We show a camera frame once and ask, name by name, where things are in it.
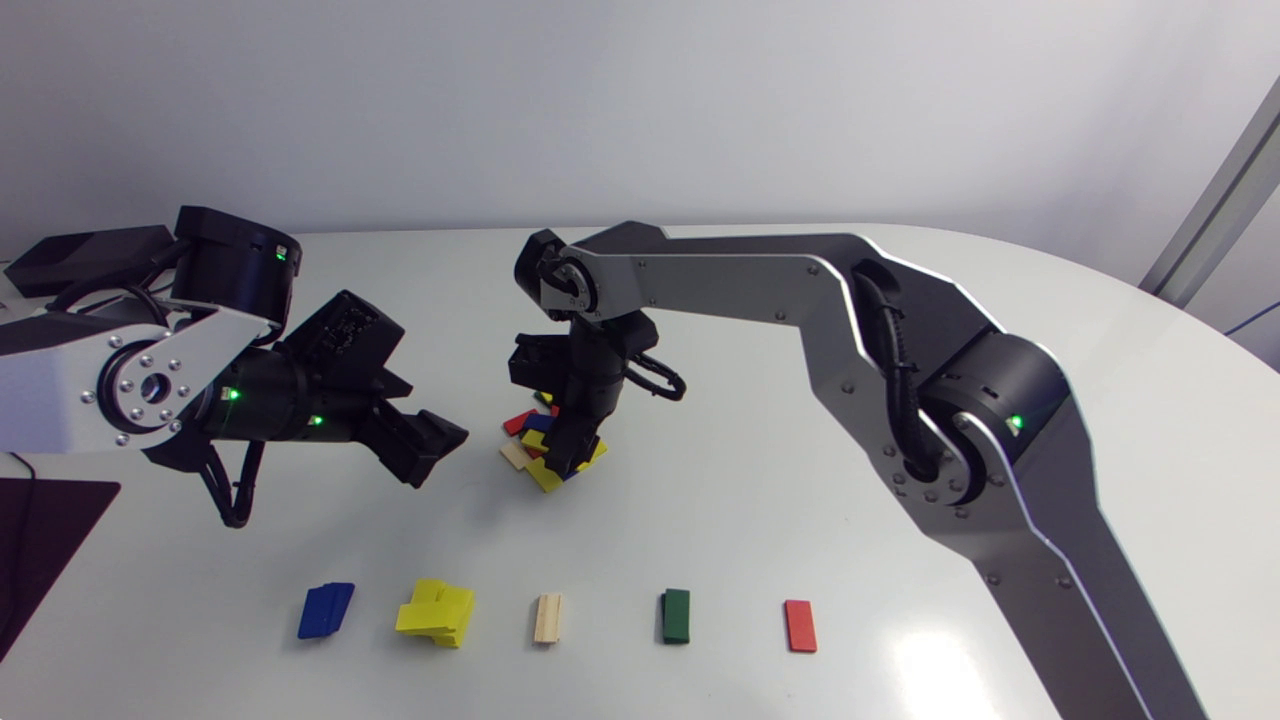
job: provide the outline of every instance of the yellow block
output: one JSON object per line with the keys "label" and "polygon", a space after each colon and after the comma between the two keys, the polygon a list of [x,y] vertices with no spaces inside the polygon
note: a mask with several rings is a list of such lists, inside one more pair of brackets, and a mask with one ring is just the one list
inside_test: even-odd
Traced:
{"label": "yellow block", "polygon": [[547,446],[543,445],[545,441],[547,436],[541,430],[525,430],[525,434],[520,436],[521,445],[540,452],[547,452]]}
{"label": "yellow block", "polygon": [[559,475],[547,469],[547,460],[541,457],[525,465],[525,470],[529,470],[529,474],[534,477],[534,482],[538,483],[538,487],[543,488],[543,492],[552,492],[564,484],[564,480]]}

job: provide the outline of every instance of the black cable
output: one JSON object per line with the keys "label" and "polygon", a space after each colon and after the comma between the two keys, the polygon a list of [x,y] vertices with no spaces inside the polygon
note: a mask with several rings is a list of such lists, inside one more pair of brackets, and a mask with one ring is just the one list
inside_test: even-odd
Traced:
{"label": "black cable", "polygon": [[32,480],[35,480],[35,479],[36,479],[36,468],[33,468],[33,466],[31,465],[31,462],[27,462],[27,459],[26,459],[26,457],[23,457],[22,455],[18,455],[17,452],[10,452],[10,454],[9,454],[9,457],[13,457],[13,459],[14,459],[14,460],[17,460],[18,462],[22,462],[22,464],[23,464],[23,466],[26,466],[26,468],[27,468],[27,474],[29,474],[29,475],[31,475],[31,479],[32,479]]}
{"label": "black cable", "polygon": [[632,357],[631,361],[635,363],[636,365],[640,365],[645,370],[649,370],[655,375],[659,375],[662,379],[667,380],[667,384],[671,387],[669,388],[662,387],[658,383],[650,380],[649,378],[641,375],[640,373],[630,368],[627,368],[627,370],[623,373],[623,375],[628,380],[652,392],[653,395],[657,395],[658,397],[666,400],[671,400],[672,402],[678,402],[681,398],[685,397],[685,391],[689,389],[689,386],[685,384],[685,379],[681,378],[678,374],[676,374],[675,370],[672,370],[667,365],[663,365],[658,360],[654,360],[653,357],[645,355],[644,352],[636,354],[636,356]]}
{"label": "black cable", "polygon": [[230,482],[227,478],[227,468],[218,455],[218,448],[210,446],[205,457],[205,466],[200,469],[200,479],[205,482],[209,496],[214,498],[218,515],[228,528],[243,528],[248,524],[248,515],[253,510],[253,488],[257,484],[257,470],[262,465],[262,451],[266,443],[253,441],[244,450],[244,462],[241,465],[241,479],[236,483],[234,498],[232,497]]}
{"label": "black cable", "polygon": [[1231,333],[1234,333],[1235,331],[1240,331],[1240,329],[1244,329],[1244,327],[1245,327],[1245,325],[1248,325],[1248,324],[1249,324],[1249,323],[1252,323],[1253,320],[1257,320],[1257,319],[1258,319],[1258,318],[1261,318],[1262,315],[1266,315],[1267,313],[1270,313],[1270,311],[1275,310],[1276,307],[1280,307],[1280,301],[1276,301],[1276,302],[1272,302],[1271,305],[1267,305],[1267,306],[1266,306],[1266,307],[1263,307],[1262,310],[1258,310],[1257,313],[1254,313],[1253,315],[1251,315],[1248,320],[1244,320],[1244,322],[1243,322],[1243,323],[1240,323],[1239,325],[1235,325],[1234,328],[1231,328],[1231,329],[1226,331],[1226,332],[1225,332],[1225,333],[1222,333],[1222,334],[1225,334],[1225,336],[1230,337],[1230,336],[1231,336]]}
{"label": "black cable", "polygon": [[868,309],[877,311],[874,320],[879,332],[870,338],[876,341],[872,356],[884,372],[886,410],[893,442],[901,448],[908,469],[914,470],[913,474],[933,478],[938,466],[924,442],[924,423],[920,420],[920,404],[913,378],[918,369],[906,355],[906,342],[900,324],[902,311],[888,302],[873,279],[861,273],[854,273],[852,278],[856,291],[868,299]]}

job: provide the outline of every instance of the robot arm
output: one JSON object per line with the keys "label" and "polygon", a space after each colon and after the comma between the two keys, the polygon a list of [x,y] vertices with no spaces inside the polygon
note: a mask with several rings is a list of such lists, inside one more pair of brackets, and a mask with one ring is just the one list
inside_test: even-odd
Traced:
{"label": "robot arm", "polygon": [[644,351],[643,309],[795,325],[818,400],[902,509],[970,560],[1064,717],[1203,719],[1103,519],[1088,433],[1057,363],[961,288],[851,234],[671,240],[626,223],[534,234],[516,281],[568,337],[520,336],[512,380],[550,392],[548,468],[590,457]]}

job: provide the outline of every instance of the wooden block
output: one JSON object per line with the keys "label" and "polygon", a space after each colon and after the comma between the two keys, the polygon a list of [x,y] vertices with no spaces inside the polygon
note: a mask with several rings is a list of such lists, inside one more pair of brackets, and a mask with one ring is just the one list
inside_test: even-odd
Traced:
{"label": "wooden block", "polygon": [[521,413],[520,415],[516,415],[515,418],[512,418],[512,419],[507,420],[506,423],[503,423],[502,424],[502,429],[508,436],[517,436],[517,434],[520,434],[520,430],[525,429],[525,419],[529,418],[530,415],[536,415],[536,414],[538,414],[538,410],[530,410],[529,413]]}
{"label": "wooden block", "polygon": [[507,459],[507,462],[511,462],[511,466],[517,470],[524,470],[525,465],[529,465],[530,462],[534,461],[534,459],[530,457],[529,452],[525,451],[525,446],[520,445],[516,441],[511,441],[507,445],[499,447],[498,452],[500,452],[502,456]]}
{"label": "wooden block", "polygon": [[547,432],[549,432],[552,429],[552,423],[554,420],[556,420],[556,418],[553,418],[550,415],[539,415],[538,413],[534,413],[532,415],[526,415],[525,416],[525,429],[526,430],[538,430],[538,432],[545,434]]}
{"label": "wooden block", "polygon": [[564,594],[553,592],[538,598],[538,621],[534,623],[535,643],[559,642],[559,611]]}
{"label": "wooden block", "polygon": [[662,593],[662,642],[689,643],[689,591],[667,588]]}
{"label": "wooden block", "polygon": [[543,492],[552,492],[564,484],[564,479],[548,469],[547,460],[541,457],[536,457],[532,462],[525,465],[525,470],[532,475],[534,482],[538,483],[538,487],[543,488]]}
{"label": "wooden block", "polygon": [[788,600],[787,642],[791,652],[818,652],[818,637],[813,632],[813,607],[808,600]]}
{"label": "wooden block", "polygon": [[544,441],[547,436],[538,430],[525,430],[525,434],[520,436],[520,445],[524,445],[529,450],[536,450],[539,452],[547,452],[547,445]]}

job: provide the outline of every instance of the white table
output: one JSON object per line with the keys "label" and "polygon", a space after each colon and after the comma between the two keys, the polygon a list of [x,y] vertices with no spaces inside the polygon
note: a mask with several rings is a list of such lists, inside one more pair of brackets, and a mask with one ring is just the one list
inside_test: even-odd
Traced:
{"label": "white table", "polygon": [[[1198,320],[1085,268],[1001,242],[847,229],[964,284],[1051,348],[1089,424],[1103,510],[1213,717],[1280,707],[1280,380]],[[293,323],[346,287],[403,324],[390,368],[471,439],[420,491],[358,446],[268,448],[247,529],[193,475],[141,454],[36,456],[124,484],[0,665],[0,717],[1055,717],[972,566],[920,536],[810,395],[792,328],[655,311],[655,356],[690,383],[636,388],[609,454],[543,495],[497,448],[531,407],[517,332],[563,332],[511,279],[527,231],[302,236]],[[576,241],[588,231],[564,231]],[[229,464],[238,451],[224,451]],[[393,632],[413,580],[474,588],[462,650]],[[342,630],[294,638],[307,588],[356,583]],[[655,639],[658,594],[692,591],[692,643]],[[531,644],[539,593],[562,642]],[[813,601],[819,652],[786,650]]]}

